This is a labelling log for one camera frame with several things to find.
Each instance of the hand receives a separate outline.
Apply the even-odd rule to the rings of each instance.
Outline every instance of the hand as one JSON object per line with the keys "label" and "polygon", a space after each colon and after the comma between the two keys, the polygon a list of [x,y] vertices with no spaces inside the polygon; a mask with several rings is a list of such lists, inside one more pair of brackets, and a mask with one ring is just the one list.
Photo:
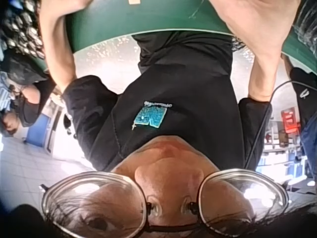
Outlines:
{"label": "hand", "polygon": [[219,17],[256,55],[279,54],[301,0],[210,0]]}
{"label": "hand", "polygon": [[41,0],[40,16],[58,19],[85,9],[93,0]]}

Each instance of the tiled floor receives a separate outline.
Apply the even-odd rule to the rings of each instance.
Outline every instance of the tiled floor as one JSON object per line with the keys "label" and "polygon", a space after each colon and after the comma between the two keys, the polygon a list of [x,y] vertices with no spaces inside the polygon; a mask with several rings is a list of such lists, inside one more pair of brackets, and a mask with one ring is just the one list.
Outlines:
{"label": "tiled floor", "polygon": [[40,210],[42,192],[39,185],[51,186],[76,172],[91,169],[70,161],[52,158],[43,148],[25,145],[15,138],[2,138],[0,152],[0,199],[11,210],[20,204],[30,204]]}

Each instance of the black cable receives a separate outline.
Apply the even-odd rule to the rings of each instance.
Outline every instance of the black cable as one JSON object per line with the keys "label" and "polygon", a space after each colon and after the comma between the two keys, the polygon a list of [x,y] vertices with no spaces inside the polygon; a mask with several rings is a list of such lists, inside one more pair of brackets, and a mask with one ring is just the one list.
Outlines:
{"label": "black cable", "polygon": [[274,94],[276,93],[276,91],[277,91],[278,89],[280,89],[281,87],[283,87],[285,84],[288,84],[288,83],[300,84],[300,85],[305,86],[305,87],[307,87],[307,88],[313,89],[313,90],[315,90],[315,91],[317,92],[317,88],[314,88],[314,87],[312,87],[312,86],[310,86],[310,85],[307,85],[307,84],[305,84],[305,83],[301,83],[301,82],[293,81],[293,80],[286,81],[286,82],[282,83],[281,85],[279,85],[277,88],[274,89],[274,91],[273,91],[273,93],[272,93],[272,96],[271,96],[271,99],[269,100],[269,105],[268,105],[267,108],[266,108],[266,111],[265,111],[265,113],[264,113],[264,116],[263,116],[261,125],[260,125],[260,127],[259,127],[258,132],[257,132],[256,138],[254,139],[252,148],[251,148],[251,150],[250,150],[250,152],[249,152],[249,155],[248,155],[248,157],[247,157],[247,160],[246,160],[244,169],[247,169],[248,166],[249,166],[249,163],[250,163],[250,161],[251,161],[252,154],[253,154],[253,152],[254,152],[254,150],[255,150],[255,147],[256,147],[256,144],[257,144],[257,142],[258,142],[259,136],[260,136],[261,131],[262,131],[262,129],[263,129],[263,126],[264,126],[264,124],[265,124],[266,117],[267,117],[267,115],[268,115],[269,108],[270,108],[272,99],[273,99],[273,97],[274,97]]}

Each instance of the green tray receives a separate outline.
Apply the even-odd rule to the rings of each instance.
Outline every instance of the green tray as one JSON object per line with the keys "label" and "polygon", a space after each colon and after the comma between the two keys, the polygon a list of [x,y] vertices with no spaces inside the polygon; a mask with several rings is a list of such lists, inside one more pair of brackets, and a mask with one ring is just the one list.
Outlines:
{"label": "green tray", "polygon": [[[231,34],[208,0],[94,0],[85,10],[67,17],[74,52],[96,43],[142,32],[198,30]],[[313,53],[292,31],[283,52],[317,73]]]}

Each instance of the sleeve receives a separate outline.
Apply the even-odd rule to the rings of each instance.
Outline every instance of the sleeve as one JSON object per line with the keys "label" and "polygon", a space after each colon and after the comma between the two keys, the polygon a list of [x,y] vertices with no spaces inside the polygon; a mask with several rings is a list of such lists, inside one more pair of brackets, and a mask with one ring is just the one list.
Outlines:
{"label": "sleeve", "polygon": [[239,111],[243,130],[245,160],[247,160],[249,156],[267,108],[268,115],[265,118],[264,126],[261,130],[257,144],[251,156],[249,165],[246,168],[248,170],[255,171],[261,159],[264,148],[265,130],[272,113],[272,106],[270,103],[257,102],[251,98],[244,98],[239,103]]}
{"label": "sleeve", "polygon": [[108,90],[100,78],[89,75],[73,81],[62,97],[72,116],[78,143],[88,158],[118,96]]}

